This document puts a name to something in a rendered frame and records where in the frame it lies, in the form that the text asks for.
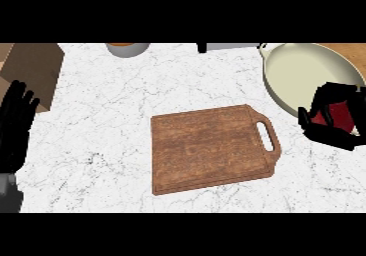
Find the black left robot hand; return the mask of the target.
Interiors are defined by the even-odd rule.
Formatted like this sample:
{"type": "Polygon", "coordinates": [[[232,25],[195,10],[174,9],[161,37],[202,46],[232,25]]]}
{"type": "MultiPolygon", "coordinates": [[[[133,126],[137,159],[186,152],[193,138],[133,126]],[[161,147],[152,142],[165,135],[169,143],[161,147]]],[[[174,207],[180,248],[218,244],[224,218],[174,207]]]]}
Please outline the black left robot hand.
{"type": "Polygon", "coordinates": [[[0,174],[14,174],[23,166],[38,104],[26,84],[14,80],[0,106],[0,174]]]}

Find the grey and black appliance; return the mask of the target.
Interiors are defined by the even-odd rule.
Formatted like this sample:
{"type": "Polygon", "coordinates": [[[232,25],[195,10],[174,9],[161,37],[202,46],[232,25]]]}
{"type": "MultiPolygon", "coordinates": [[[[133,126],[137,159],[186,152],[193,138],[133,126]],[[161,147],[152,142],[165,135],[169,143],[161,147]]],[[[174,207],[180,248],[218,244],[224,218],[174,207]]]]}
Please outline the grey and black appliance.
{"type": "Polygon", "coordinates": [[[198,43],[198,52],[206,53],[214,50],[260,47],[260,43],[198,43]]]}

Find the brown wooden cutting board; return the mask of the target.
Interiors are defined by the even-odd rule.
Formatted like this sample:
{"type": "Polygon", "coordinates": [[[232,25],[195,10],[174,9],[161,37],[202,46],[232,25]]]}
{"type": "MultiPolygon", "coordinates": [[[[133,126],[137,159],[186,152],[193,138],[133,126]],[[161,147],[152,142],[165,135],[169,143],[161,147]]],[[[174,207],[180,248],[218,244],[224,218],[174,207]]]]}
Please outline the brown wooden cutting board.
{"type": "Polygon", "coordinates": [[[271,122],[249,105],[150,118],[152,193],[268,178],[280,157],[271,122]]]}

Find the grey cup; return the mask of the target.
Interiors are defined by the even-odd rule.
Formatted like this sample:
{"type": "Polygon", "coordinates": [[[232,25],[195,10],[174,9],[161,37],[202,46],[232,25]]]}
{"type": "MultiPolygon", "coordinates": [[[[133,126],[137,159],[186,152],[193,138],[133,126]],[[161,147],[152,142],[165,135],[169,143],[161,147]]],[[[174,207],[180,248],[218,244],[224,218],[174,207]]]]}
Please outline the grey cup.
{"type": "Polygon", "coordinates": [[[149,43],[107,43],[106,47],[113,56],[131,58],[146,51],[149,43]]]}

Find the cream pot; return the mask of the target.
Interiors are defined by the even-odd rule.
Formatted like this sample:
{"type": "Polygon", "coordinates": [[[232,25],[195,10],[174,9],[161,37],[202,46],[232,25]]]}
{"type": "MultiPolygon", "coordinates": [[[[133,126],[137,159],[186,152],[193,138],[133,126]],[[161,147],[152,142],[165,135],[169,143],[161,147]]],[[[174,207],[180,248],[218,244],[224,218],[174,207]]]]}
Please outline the cream pot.
{"type": "Polygon", "coordinates": [[[347,58],[316,43],[283,43],[270,50],[258,47],[267,92],[282,109],[298,116],[310,109],[316,89],[326,83],[366,87],[366,79],[347,58]]]}

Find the red pear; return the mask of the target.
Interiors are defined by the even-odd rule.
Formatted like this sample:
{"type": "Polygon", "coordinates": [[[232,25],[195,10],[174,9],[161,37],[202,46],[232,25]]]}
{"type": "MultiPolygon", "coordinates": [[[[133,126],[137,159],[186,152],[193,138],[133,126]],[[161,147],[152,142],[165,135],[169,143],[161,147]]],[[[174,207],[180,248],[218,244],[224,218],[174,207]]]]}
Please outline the red pear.
{"type": "Polygon", "coordinates": [[[345,102],[332,103],[329,105],[329,114],[333,120],[333,127],[342,129],[351,135],[358,136],[358,131],[354,126],[347,103],[345,102]]]}

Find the brown wooden cabinet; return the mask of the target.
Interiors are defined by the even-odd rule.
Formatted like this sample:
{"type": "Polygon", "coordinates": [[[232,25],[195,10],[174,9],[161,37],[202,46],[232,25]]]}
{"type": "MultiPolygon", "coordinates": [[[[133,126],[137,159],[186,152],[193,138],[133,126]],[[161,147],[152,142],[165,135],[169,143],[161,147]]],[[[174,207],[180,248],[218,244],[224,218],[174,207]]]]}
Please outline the brown wooden cabinet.
{"type": "Polygon", "coordinates": [[[0,105],[17,80],[40,99],[37,112],[50,110],[63,56],[56,43],[0,43],[0,105]]]}

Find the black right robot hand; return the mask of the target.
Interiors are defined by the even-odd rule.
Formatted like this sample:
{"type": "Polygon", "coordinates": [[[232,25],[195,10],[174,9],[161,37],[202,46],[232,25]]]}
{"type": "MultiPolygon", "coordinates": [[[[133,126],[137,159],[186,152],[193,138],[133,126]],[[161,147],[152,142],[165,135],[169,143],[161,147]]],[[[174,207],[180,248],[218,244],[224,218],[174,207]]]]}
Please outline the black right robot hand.
{"type": "Polygon", "coordinates": [[[298,124],[305,137],[348,151],[366,145],[366,87],[327,82],[314,93],[310,110],[298,108],[298,124]],[[358,136],[333,127],[329,105],[345,102],[358,136]]]}

